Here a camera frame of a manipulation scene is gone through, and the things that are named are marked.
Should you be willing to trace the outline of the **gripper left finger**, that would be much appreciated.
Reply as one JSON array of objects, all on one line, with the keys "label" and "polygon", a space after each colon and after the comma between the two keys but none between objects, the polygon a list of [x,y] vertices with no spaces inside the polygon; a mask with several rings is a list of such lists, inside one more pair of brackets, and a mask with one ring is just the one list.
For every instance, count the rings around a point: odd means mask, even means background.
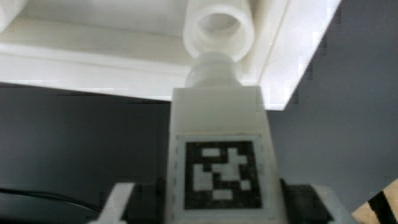
[{"label": "gripper left finger", "polygon": [[157,187],[120,182],[113,185],[97,218],[86,224],[157,224]]}]

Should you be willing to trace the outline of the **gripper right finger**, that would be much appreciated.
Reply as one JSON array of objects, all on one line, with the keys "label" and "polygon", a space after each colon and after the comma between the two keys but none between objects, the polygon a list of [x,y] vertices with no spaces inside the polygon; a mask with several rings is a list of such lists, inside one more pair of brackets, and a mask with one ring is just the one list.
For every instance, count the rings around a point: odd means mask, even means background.
[{"label": "gripper right finger", "polygon": [[356,224],[332,189],[280,181],[287,224]]}]

